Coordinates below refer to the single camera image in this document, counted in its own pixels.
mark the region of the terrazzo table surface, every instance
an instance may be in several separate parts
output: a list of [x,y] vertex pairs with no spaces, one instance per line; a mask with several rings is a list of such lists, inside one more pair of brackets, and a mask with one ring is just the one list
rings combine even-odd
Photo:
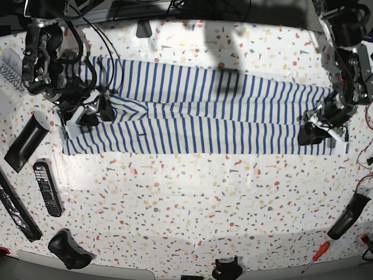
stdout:
[[[136,22],[104,25],[121,58],[203,68],[226,67],[279,81],[329,86],[322,68],[323,35],[248,23],[150,22],[153,35],[139,39]],[[91,28],[82,28],[91,55],[107,56]],[[74,40],[65,32],[64,45]],[[20,55],[25,33],[0,38],[1,50]],[[19,174],[3,160],[30,115],[48,115],[51,131]],[[347,205],[357,180],[356,165],[372,132],[359,108],[351,122],[348,155],[136,155],[104,153],[66,156],[52,114],[42,96],[26,96],[14,118],[1,120],[0,164],[43,232],[30,243],[0,205],[0,245],[55,257],[49,240],[68,228],[97,257],[92,263],[140,268],[156,278],[211,278],[216,258],[241,256],[248,270],[307,264]],[[363,153],[365,160],[373,150]],[[47,214],[32,170],[48,158],[65,212]],[[358,237],[372,228],[373,207],[334,242],[320,261],[362,252]]]

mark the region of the red screwdriver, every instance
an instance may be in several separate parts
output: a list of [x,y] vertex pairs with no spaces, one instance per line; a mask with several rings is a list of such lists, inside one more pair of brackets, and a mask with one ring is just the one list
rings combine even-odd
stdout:
[[327,241],[323,245],[320,246],[320,249],[317,251],[317,253],[312,258],[312,261],[307,265],[307,267],[302,271],[304,273],[315,261],[317,261],[322,255],[326,253],[326,251],[330,247],[330,242]]

